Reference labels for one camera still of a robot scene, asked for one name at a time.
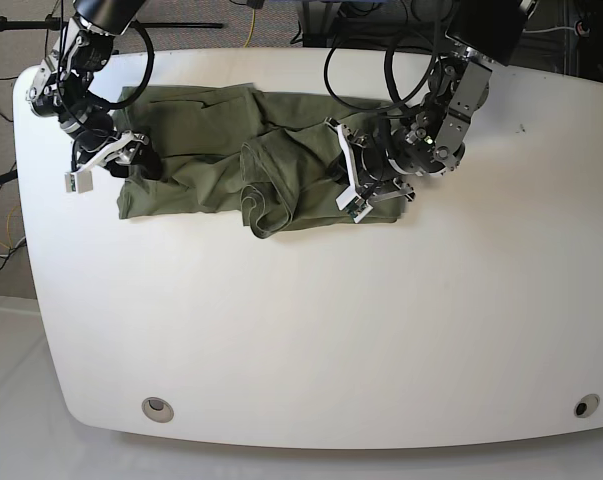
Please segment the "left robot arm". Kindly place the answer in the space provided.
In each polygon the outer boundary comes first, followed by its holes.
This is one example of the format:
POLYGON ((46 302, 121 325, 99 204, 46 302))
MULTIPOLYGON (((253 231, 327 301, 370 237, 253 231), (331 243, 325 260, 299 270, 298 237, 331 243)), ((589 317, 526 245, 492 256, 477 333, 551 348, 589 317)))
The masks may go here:
POLYGON ((335 179, 345 184, 336 204, 356 222, 374 205, 397 197, 413 200, 410 175, 441 175, 455 170, 465 154, 464 138, 473 114, 489 95, 492 64, 509 64, 536 8, 533 1, 461 1, 448 28, 434 24, 431 59, 419 88, 428 91, 411 106, 398 93, 394 54, 398 33, 384 57, 384 77, 392 100, 374 109, 371 133, 351 130, 328 118, 342 153, 335 179))

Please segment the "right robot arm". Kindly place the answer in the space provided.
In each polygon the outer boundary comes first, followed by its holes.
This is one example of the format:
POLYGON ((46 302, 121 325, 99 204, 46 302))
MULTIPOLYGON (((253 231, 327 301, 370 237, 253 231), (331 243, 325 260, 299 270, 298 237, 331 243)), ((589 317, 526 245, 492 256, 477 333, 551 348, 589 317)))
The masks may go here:
POLYGON ((119 131, 111 116, 138 100, 153 73, 155 50, 145 27, 136 20, 143 1, 75 1, 75 13, 60 20, 60 36, 27 91, 27 101, 39 117, 55 117, 73 139, 70 171, 65 174, 68 192, 93 189, 92 170, 101 167, 115 178, 136 173, 158 181, 164 168, 150 137, 130 130, 119 131), (114 39, 135 30, 146 47, 146 66, 140 84, 117 102, 90 91, 96 73, 112 57, 114 39))

